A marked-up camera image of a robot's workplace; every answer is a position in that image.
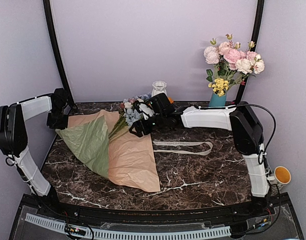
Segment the blue orange flower bouquet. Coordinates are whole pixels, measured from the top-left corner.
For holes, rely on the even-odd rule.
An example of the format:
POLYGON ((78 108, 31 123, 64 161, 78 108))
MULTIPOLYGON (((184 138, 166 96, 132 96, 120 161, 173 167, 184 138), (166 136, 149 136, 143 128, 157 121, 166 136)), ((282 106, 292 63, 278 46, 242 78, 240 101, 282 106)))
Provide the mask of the blue orange flower bouquet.
POLYGON ((151 93, 136 95, 132 98, 126 98, 119 106, 119 119, 109 133, 109 139, 112 141, 123 135, 124 129, 129 129, 136 121, 153 116, 154 113, 148 113, 152 110, 149 99, 151 93))

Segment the green wrapping paper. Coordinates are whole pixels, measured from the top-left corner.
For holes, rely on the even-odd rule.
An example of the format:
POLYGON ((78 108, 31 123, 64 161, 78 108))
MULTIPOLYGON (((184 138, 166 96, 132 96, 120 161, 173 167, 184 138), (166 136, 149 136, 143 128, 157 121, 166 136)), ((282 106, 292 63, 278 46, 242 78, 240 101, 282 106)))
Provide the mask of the green wrapping paper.
POLYGON ((56 130, 74 156, 94 173, 108 178, 109 133, 104 116, 75 127, 56 130))

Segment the peach wrapping paper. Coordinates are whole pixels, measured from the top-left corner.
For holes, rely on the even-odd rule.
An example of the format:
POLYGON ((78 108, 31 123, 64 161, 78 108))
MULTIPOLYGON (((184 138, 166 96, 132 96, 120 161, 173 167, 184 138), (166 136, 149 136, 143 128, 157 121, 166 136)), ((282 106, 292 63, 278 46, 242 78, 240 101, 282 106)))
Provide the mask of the peach wrapping paper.
MULTIPOLYGON (((94 114, 72 115, 68 118, 68 128, 102 116, 110 133, 119 119, 119 113, 116 111, 101 110, 94 114)), ((151 137, 137 137, 129 133, 128 129, 124 129, 122 133, 123 135, 118 138, 109 140, 107 179, 116 185, 137 188, 149 193, 160 191, 151 137)))

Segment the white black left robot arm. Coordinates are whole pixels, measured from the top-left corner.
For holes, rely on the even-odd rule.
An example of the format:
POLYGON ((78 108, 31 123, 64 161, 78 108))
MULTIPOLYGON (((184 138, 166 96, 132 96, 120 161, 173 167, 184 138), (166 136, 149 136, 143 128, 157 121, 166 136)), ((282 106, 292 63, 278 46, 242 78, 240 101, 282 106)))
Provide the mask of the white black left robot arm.
POLYGON ((53 130, 63 130, 68 125, 66 107, 71 106, 66 90, 57 88, 53 93, 32 97, 11 105, 0 106, 0 150, 8 166, 16 168, 44 210, 53 218, 63 214, 55 188, 42 175, 28 147, 26 121, 43 113, 46 125, 53 130))

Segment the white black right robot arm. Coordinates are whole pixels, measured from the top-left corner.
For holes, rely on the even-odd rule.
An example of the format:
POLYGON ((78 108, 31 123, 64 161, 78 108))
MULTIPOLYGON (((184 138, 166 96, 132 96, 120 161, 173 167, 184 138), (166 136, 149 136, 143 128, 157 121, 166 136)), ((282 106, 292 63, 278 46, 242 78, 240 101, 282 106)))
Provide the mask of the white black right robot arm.
POLYGON ((252 196, 248 213, 258 217, 268 206, 272 171, 266 159, 268 145, 264 143, 264 129, 253 108, 253 104, 245 101, 229 106, 175 107, 160 93, 145 102, 135 102, 135 109, 144 117, 135 121, 129 132, 143 137, 155 129, 177 126, 231 131, 235 148, 243 156, 250 176, 252 196))

